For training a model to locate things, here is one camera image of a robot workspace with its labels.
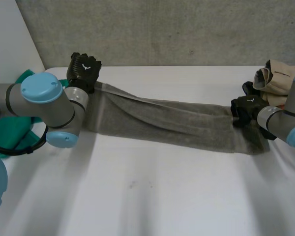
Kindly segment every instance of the gray towel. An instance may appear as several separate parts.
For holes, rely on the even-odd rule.
[[[103,135],[250,155],[269,151],[255,122],[232,126],[229,107],[139,98],[97,82],[84,127]]]

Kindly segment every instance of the green fabric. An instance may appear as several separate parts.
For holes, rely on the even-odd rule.
[[[25,71],[16,83],[21,83],[28,76],[33,75],[31,70]],[[68,85],[67,80],[60,80],[62,86]],[[34,145],[39,137],[32,131],[32,124],[42,122],[40,118],[34,117],[5,117],[0,119],[0,147],[7,149],[24,149]]]

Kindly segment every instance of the black cable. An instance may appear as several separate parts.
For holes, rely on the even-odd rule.
[[[0,153],[3,155],[7,155],[7,156],[19,156],[19,155],[23,155],[23,154],[33,153],[33,151],[41,148],[46,143],[47,132],[48,132],[48,126],[46,126],[42,137],[33,146],[29,146],[27,148],[20,149],[20,150],[6,149],[3,147],[0,147]]]

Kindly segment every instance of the beige cloth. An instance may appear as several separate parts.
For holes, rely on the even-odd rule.
[[[256,72],[253,88],[261,91],[261,98],[269,105],[284,105],[295,77],[295,66],[269,60]]]

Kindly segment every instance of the table surface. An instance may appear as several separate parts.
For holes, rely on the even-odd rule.
[[[103,67],[99,81],[141,97],[229,105],[259,68]],[[45,145],[4,161],[0,236],[295,236],[295,150],[280,140],[270,147],[249,156],[83,131],[73,149]]]

